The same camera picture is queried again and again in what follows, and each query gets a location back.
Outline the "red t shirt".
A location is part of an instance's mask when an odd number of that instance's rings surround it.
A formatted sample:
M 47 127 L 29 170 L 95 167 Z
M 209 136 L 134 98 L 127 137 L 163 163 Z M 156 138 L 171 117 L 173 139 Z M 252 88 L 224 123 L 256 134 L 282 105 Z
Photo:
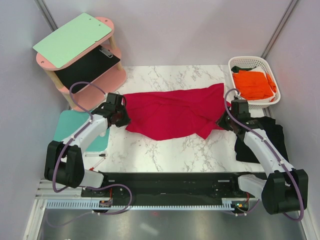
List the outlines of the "red t shirt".
M 225 112 L 223 83 L 206 88 L 125 94 L 131 121 L 126 130 L 156 141 L 197 134 L 207 139 L 220 130 Z

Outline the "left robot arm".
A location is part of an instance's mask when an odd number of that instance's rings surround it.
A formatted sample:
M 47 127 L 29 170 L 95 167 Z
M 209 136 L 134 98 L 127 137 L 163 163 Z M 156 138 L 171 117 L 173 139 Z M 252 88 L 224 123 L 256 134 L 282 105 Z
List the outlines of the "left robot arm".
M 83 153 L 112 125 L 119 128 L 130 123 L 126 103 L 123 95 L 108 93 L 106 101 L 90 112 L 89 119 L 72 135 L 48 144 L 44 178 L 52 181 L 54 192 L 59 193 L 68 187 L 89 187 L 99 197 L 109 193 L 110 185 L 104 181 L 104 175 L 85 169 Z

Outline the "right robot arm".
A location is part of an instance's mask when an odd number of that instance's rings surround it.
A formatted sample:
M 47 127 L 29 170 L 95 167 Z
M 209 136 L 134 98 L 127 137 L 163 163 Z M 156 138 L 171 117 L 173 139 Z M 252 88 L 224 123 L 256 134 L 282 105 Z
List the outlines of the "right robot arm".
M 308 203 L 308 174 L 296 169 L 280 154 L 259 121 L 251 119 L 246 100 L 234 99 L 224 105 L 225 112 L 217 125 L 235 133 L 250 148 L 266 174 L 265 180 L 251 173 L 240 175 L 229 184 L 230 193 L 235 197 L 245 192 L 252 194 L 270 215 L 287 216 L 298 211 L 295 221 L 300 222 Z

